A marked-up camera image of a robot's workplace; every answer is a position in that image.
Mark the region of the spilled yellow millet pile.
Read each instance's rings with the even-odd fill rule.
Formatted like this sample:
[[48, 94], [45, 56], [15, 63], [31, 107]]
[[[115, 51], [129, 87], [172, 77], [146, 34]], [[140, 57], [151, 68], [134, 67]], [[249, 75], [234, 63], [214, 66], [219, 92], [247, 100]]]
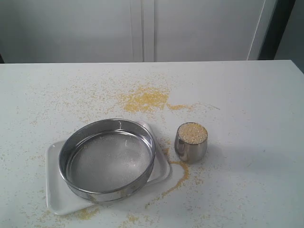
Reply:
[[144, 86], [120, 95], [124, 110], [131, 113], [162, 110], [168, 98], [168, 89]]

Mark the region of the small stainless steel cup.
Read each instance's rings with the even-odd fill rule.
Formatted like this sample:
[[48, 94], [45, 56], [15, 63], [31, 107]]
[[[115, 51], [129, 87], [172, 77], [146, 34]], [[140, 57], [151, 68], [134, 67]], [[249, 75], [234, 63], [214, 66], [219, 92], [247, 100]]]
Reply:
[[184, 142], [176, 132], [174, 148], [178, 157], [186, 163], [196, 163], [206, 154], [208, 147], [208, 138], [200, 144], [189, 144]]

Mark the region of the round steel sieve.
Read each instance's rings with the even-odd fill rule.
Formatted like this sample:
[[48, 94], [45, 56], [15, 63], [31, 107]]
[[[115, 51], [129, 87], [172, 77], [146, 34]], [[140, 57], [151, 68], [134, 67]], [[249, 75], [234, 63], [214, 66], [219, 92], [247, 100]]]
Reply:
[[94, 203], [122, 200], [150, 178], [155, 140], [143, 125], [104, 119], [74, 132], [58, 156], [59, 173], [71, 191]]

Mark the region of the white rectangular tray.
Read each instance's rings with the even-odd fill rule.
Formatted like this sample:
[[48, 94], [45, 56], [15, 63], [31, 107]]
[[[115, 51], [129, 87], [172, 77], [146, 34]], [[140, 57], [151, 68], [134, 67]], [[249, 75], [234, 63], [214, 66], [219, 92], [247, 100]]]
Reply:
[[[143, 121], [138, 121], [137, 123], [143, 125], [151, 132], [156, 145], [156, 156], [154, 161], [154, 167], [151, 172], [150, 178], [148, 179], [148, 182], [142, 187], [144, 188], [151, 184], [156, 184], [162, 180], [165, 180], [171, 172], [171, 166], [169, 165], [167, 158], [161, 151], [160, 144], [157, 141], [156, 133], [153, 130], [152, 126]], [[74, 194], [71, 191], [71, 189], [67, 186], [65, 181], [62, 179], [59, 173], [58, 156], [64, 143], [65, 141], [56, 142], [53, 145], [51, 145], [46, 152], [47, 208], [57, 215], [69, 214], [95, 204], [94, 202], [90, 202]], [[104, 202], [101, 204], [113, 203], [113, 202], [116, 201]]]

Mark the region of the yellow grains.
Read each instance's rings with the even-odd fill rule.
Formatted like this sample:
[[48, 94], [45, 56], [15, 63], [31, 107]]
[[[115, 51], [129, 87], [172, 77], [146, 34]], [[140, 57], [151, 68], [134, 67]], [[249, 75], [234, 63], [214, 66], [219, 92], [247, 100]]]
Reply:
[[198, 123], [184, 123], [178, 128], [179, 137], [189, 144], [200, 144], [207, 140], [207, 130]]

